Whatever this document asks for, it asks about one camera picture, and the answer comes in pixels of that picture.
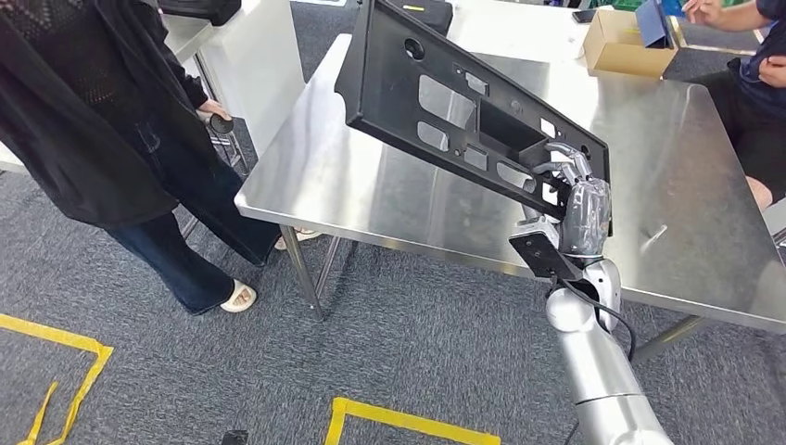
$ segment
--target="circular hole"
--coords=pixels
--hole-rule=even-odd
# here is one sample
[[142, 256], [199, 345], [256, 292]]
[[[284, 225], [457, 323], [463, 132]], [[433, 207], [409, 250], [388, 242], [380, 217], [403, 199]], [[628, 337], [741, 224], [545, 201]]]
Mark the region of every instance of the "circular hole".
[[404, 49], [407, 50], [407, 55], [415, 60], [423, 60], [423, 56], [425, 56], [423, 46], [417, 40], [406, 39], [404, 41]]

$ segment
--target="black shorts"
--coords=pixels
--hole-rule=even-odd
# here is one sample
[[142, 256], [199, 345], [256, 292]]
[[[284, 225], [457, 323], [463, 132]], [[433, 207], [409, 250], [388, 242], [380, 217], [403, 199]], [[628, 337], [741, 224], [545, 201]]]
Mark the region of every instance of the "black shorts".
[[745, 174], [766, 185], [773, 201], [786, 196], [786, 119], [757, 106], [730, 70], [691, 82], [710, 90]]

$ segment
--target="cardboard box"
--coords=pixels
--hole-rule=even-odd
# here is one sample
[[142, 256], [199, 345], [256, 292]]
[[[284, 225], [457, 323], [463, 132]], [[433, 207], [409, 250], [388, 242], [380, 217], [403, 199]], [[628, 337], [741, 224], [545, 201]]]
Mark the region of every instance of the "cardboard box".
[[646, 48], [636, 14], [599, 9], [584, 39], [587, 68], [660, 78], [677, 53], [674, 48]]

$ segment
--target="human hand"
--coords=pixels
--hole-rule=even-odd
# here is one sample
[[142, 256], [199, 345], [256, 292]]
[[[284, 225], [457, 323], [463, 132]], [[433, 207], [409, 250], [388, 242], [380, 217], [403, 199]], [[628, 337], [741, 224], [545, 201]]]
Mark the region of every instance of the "human hand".
[[230, 116], [229, 113], [225, 109], [223, 109], [220, 103], [216, 102], [213, 99], [206, 100], [204, 104], [200, 105], [199, 108], [197, 108], [197, 110], [202, 111], [203, 113], [208, 113], [210, 115], [218, 114], [219, 116], [224, 118], [225, 121], [232, 120], [232, 116]]
[[688, 0], [682, 12], [690, 23], [716, 26], [723, 14], [723, 6], [721, 0]]
[[762, 60], [759, 79], [774, 88], [786, 88], [786, 56], [770, 56]]

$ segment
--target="white sandal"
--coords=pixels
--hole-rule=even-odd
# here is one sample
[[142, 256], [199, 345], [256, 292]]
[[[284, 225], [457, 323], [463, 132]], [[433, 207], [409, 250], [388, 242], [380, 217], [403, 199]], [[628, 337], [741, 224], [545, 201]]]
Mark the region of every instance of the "white sandal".
[[[248, 299], [243, 303], [238, 303], [237, 301], [243, 294], [244, 290], [248, 291]], [[244, 285], [243, 283], [235, 280], [235, 291], [232, 293], [232, 296], [229, 299], [222, 303], [222, 309], [227, 312], [242, 312], [250, 308], [256, 300], [257, 291], [252, 289], [251, 286]]]
[[[300, 227], [295, 227], [295, 235], [298, 237], [298, 242], [303, 242], [307, 239], [316, 238], [317, 236], [321, 235], [320, 232], [314, 232], [313, 230], [307, 230]], [[286, 250], [286, 243], [284, 242], [284, 237], [278, 238], [278, 241], [275, 242], [275, 249], [276, 250]]]

